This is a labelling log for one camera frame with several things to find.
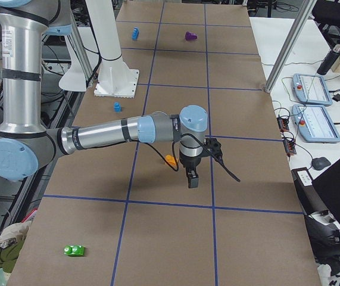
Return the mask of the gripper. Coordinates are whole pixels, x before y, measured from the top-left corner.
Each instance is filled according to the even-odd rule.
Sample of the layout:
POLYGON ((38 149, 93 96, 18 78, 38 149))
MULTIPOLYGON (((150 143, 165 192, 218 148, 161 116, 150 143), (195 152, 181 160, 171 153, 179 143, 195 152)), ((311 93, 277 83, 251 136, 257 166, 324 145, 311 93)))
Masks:
POLYGON ((185 168, 186 175, 188 176, 188 188, 197 188, 199 184, 199 176, 196 168, 201 162, 201 156, 190 157, 180 154, 180 162, 185 168))

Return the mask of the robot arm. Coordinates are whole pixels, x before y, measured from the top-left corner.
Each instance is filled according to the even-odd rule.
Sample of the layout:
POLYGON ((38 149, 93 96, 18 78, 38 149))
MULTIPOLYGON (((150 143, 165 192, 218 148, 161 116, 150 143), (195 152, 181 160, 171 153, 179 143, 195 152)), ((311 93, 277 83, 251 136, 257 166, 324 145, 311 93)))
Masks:
POLYGON ((88 127, 47 129, 40 120, 42 35, 51 27, 71 32, 68 1, 0 1, 4 119, 0 124, 0 176, 24 179, 55 158, 77 150, 123 142, 179 144, 178 166, 188 186, 198 186, 196 167, 207 154, 207 112, 189 105, 179 114, 161 111, 88 127))

